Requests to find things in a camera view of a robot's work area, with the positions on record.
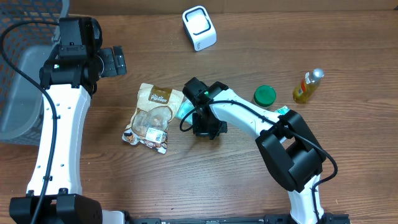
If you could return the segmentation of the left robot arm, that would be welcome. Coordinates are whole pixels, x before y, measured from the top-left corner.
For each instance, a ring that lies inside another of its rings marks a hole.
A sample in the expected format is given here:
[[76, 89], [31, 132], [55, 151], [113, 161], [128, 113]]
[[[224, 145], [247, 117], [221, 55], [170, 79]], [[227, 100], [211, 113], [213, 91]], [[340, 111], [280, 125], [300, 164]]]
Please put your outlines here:
[[121, 49], [102, 50], [102, 30], [91, 17], [57, 21], [60, 40], [39, 72], [44, 115], [39, 153], [26, 195], [10, 201], [16, 223], [127, 223], [124, 211], [102, 209], [82, 194], [80, 152], [83, 126], [97, 81], [105, 68], [126, 73], [115, 62]]

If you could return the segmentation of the mint green snack bar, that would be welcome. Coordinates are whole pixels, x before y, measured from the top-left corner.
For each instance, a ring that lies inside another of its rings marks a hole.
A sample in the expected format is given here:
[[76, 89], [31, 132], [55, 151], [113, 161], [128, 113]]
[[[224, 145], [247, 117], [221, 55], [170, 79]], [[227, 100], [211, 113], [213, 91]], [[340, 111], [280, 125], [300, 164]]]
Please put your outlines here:
[[186, 97], [184, 97], [182, 104], [180, 105], [180, 108], [179, 108], [178, 112], [176, 113], [175, 117], [178, 119], [183, 119], [183, 117], [193, 109], [194, 109], [194, 106], [191, 103], [191, 101], [188, 100]]

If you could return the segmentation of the green lid white jar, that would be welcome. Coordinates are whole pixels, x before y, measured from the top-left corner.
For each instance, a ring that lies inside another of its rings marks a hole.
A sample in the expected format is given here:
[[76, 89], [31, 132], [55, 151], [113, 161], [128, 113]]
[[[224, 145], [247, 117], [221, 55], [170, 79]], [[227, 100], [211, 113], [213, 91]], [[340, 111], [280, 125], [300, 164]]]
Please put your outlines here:
[[255, 90], [252, 101], [260, 107], [268, 108], [274, 104], [275, 99], [276, 92], [273, 87], [262, 85]]

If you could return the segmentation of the green tissue pack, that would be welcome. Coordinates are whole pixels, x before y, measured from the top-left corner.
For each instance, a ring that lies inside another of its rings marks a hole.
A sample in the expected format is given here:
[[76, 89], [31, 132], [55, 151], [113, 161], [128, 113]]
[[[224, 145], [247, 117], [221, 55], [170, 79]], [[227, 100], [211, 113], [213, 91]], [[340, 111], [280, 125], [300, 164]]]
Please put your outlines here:
[[286, 114], [289, 111], [290, 111], [290, 108], [288, 106], [286, 106], [286, 105], [284, 105], [284, 106], [282, 106], [282, 107], [280, 107], [280, 108], [275, 110], [275, 112], [279, 113], [279, 114]]

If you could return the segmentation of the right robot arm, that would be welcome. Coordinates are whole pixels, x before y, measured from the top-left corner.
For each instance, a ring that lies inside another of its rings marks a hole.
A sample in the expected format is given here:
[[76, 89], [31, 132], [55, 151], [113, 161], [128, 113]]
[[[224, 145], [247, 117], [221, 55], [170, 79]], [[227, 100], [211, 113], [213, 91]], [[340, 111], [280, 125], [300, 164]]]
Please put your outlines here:
[[288, 191], [294, 223], [323, 223], [318, 183], [326, 156], [303, 118], [260, 108], [221, 82], [211, 86], [192, 78], [183, 94], [193, 104], [189, 112], [196, 136], [214, 139], [231, 124], [250, 135], [274, 180]]

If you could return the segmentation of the brown snack pouch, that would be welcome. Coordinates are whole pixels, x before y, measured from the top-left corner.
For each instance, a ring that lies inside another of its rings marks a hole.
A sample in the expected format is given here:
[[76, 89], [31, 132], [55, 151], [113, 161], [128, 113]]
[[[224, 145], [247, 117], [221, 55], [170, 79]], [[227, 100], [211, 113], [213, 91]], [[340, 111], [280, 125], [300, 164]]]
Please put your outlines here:
[[122, 140], [133, 146], [143, 144], [165, 154], [169, 123], [183, 99], [181, 91], [142, 83], [137, 94], [136, 110], [123, 132]]

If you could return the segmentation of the yellow oil bottle silver cap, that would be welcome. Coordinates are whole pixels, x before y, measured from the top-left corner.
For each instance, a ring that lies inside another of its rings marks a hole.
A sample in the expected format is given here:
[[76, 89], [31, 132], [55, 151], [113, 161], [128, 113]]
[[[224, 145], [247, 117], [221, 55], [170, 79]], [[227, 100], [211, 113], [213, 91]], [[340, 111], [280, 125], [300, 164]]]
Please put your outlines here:
[[323, 77], [324, 71], [320, 68], [307, 72], [292, 92], [294, 101], [296, 103], [306, 103], [320, 86]]

